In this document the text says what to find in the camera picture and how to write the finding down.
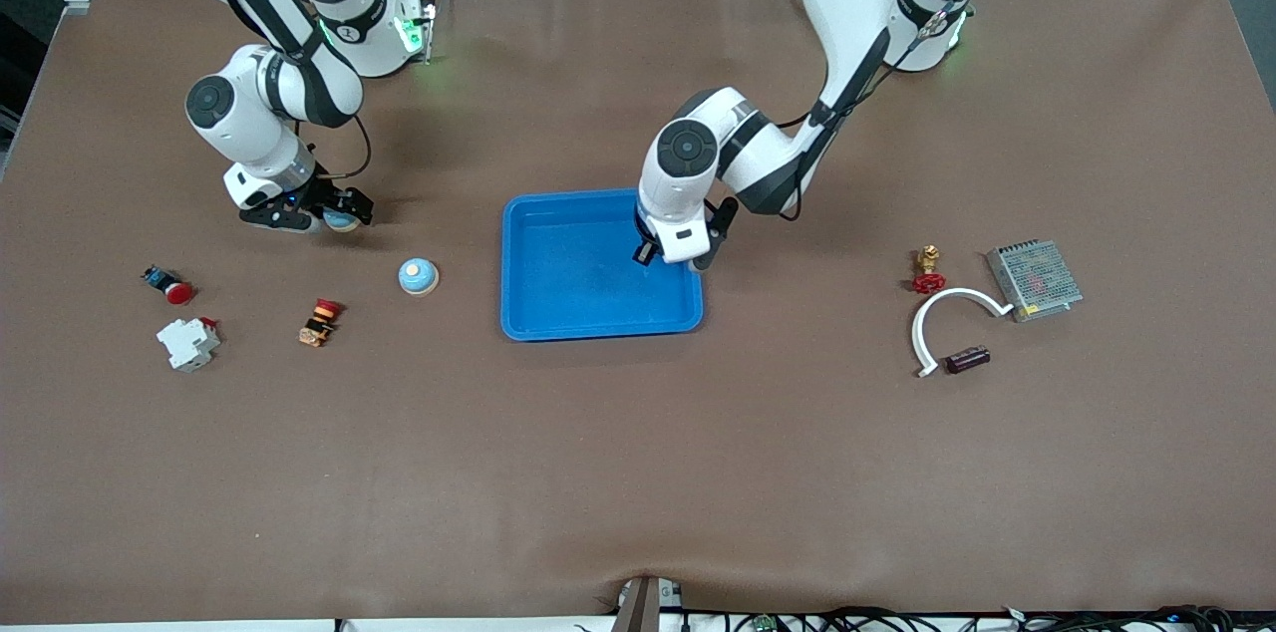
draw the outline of blue plastic tray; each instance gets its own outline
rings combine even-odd
[[[505,206],[500,326],[516,341],[684,333],[704,317],[688,264],[633,262],[634,189],[522,195]]]

